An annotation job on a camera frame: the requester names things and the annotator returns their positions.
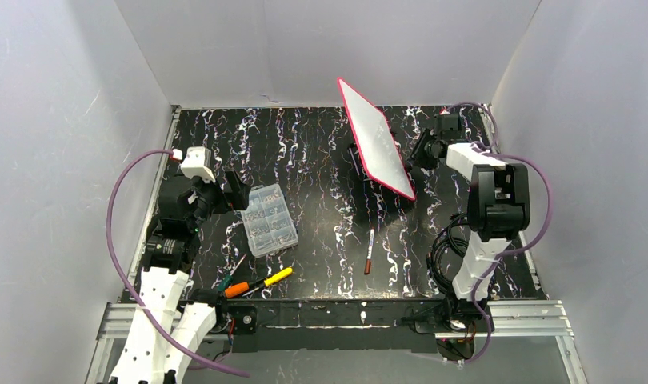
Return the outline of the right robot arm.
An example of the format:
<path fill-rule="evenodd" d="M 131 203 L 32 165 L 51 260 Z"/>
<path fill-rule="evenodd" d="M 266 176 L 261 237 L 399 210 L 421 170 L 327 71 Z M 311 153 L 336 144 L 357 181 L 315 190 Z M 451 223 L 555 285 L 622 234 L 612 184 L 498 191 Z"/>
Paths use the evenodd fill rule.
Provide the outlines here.
<path fill-rule="evenodd" d="M 466 210 L 453 215 L 427 256 L 429 276 L 445 298 L 447 320 L 480 319 L 500 253 L 530 223 L 528 170 L 468 142 L 462 117 L 443 113 L 421 132 L 404 168 L 432 170 L 444 164 L 470 184 Z"/>

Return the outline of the pink framed whiteboard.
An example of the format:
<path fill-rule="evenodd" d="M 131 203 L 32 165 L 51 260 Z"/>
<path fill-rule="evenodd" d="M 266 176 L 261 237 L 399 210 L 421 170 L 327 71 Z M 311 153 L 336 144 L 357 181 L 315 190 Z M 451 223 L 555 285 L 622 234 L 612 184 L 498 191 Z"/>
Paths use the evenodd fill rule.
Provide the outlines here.
<path fill-rule="evenodd" d="M 386 116 L 343 78 L 338 78 L 337 84 L 366 175 L 388 190 L 415 200 Z"/>

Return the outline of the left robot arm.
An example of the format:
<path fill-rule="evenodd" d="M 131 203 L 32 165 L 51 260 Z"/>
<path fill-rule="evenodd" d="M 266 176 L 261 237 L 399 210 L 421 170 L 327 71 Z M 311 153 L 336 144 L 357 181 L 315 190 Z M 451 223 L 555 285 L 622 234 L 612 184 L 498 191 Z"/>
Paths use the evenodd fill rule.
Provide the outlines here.
<path fill-rule="evenodd" d="M 176 174 L 158 194 L 141 259 L 138 304 L 111 383 L 180 383 L 192 361 L 238 377 L 249 373 L 204 358 L 197 350 L 217 325 L 227 326 L 226 298 L 213 289 L 182 294 L 200 247 L 199 231 L 213 214 L 245 210 L 250 186 L 226 170 L 226 186 Z"/>

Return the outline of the white marker pen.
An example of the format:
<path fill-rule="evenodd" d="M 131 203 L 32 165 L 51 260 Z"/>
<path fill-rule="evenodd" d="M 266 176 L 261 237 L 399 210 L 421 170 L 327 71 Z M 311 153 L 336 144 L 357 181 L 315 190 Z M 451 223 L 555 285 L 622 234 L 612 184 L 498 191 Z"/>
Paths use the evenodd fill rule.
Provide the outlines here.
<path fill-rule="evenodd" d="M 367 252 L 366 252 L 366 262 L 371 262 L 372 259 L 372 254 L 373 254 L 373 248 L 374 248 L 374 236 L 375 236 L 375 229 L 371 228 L 369 232 L 369 237 L 368 237 L 368 244 L 367 244 Z"/>

